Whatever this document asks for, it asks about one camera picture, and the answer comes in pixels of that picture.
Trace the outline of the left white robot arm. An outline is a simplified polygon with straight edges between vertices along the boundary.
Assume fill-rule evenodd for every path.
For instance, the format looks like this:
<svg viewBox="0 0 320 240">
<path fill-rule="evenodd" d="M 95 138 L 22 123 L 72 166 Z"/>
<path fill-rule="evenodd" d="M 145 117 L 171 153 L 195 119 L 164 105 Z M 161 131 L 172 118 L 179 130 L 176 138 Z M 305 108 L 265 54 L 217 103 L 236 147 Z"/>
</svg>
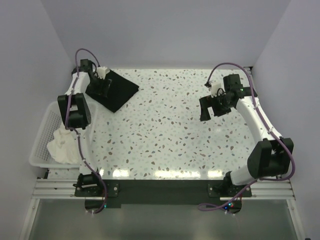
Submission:
<svg viewBox="0 0 320 240">
<path fill-rule="evenodd" d="M 91 79 L 97 76 L 98 65 L 89 59 L 80 60 L 72 72 L 72 81 L 64 95 L 57 97 L 64 127 L 75 138 L 76 159 L 79 162 L 79 176 L 74 185 L 79 196 L 97 196 L 104 200 L 108 190 L 97 162 L 93 158 L 90 140 L 92 116 L 85 98 Z"/>
</svg>

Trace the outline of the black t shirt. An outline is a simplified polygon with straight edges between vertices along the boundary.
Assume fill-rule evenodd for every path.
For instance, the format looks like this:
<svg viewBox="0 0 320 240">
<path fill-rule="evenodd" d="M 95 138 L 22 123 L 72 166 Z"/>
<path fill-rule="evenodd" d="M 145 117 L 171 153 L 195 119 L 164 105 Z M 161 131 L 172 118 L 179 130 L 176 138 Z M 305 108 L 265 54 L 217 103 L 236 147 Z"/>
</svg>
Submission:
<svg viewBox="0 0 320 240">
<path fill-rule="evenodd" d="M 89 79 L 97 77 L 93 72 L 89 72 Z M 112 83 L 107 96 L 100 96 L 95 94 L 87 94 L 92 99 L 103 105 L 111 112 L 117 112 L 135 93 L 139 91 L 139 86 L 114 71 L 110 71 L 106 78 L 111 79 Z"/>
</svg>

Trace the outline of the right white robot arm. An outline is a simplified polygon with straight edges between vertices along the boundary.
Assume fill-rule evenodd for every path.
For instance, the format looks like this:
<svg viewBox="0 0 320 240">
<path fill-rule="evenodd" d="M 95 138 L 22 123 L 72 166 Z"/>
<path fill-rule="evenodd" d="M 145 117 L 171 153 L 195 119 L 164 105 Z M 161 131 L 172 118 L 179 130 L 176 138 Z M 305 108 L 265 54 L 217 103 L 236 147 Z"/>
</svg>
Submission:
<svg viewBox="0 0 320 240">
<path fill-rule="evenodd" d="M 210 95 L 200 98 L 200 121 L 211 119 L 209 108 L 215 117 L 221 117 L 236 109 L 245 120 L 253 136 L 255 147 L 246 165 L 225 174 L 219 185 L 210 186 L 217 195 L 235 196 L 241 188 L 247 188 L 252 181 L 287 174 L 291 165 L 294 143 L 284 138 L 271 124 L 264 113 L 257 93 L 252 85 L 245 87 L 238 74 L 223 78 L 223 83 L 208 81 Z"/>
</svg>

